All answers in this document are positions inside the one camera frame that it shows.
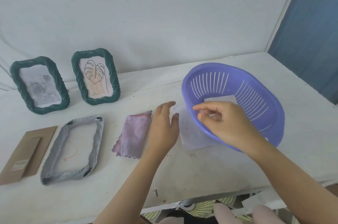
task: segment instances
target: blue wall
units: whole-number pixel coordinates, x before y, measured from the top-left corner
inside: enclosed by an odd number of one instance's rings
[[[268,51],[338,103],[338,0],[291,0]]]

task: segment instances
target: purple cloth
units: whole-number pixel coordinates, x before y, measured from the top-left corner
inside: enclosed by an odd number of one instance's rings
[[[116,156],[141,158],[144,139],[151,123],[151,112],[149,110],[138,115],[127,116],[122,133],[112,148],[112,152],[115,152]]]

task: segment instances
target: left hand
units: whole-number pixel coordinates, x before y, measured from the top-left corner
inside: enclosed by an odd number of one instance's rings
[[[149,143],[146,153],[164,158],[175,145],[179,136],[179,115],[174,114],[169,120],[169,109],[176,102],[170,101],[159,105],[152,120],[149,133]]]

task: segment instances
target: framed monstera leaf drawing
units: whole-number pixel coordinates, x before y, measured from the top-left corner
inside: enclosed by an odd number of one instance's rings
[[[72,66],[81,96],[90,105],[111,103],[121,91],[112,55],[103,48],[77,51]]]
[[[15,61],[10,73],[30,111],[43,115],[69,106],[68,91],[51,59]]]

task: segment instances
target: barcode label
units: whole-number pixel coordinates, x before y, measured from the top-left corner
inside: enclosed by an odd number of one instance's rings
[[[29,159],[15,162],[11,171],[22,170],[28,162],[29,162]]]

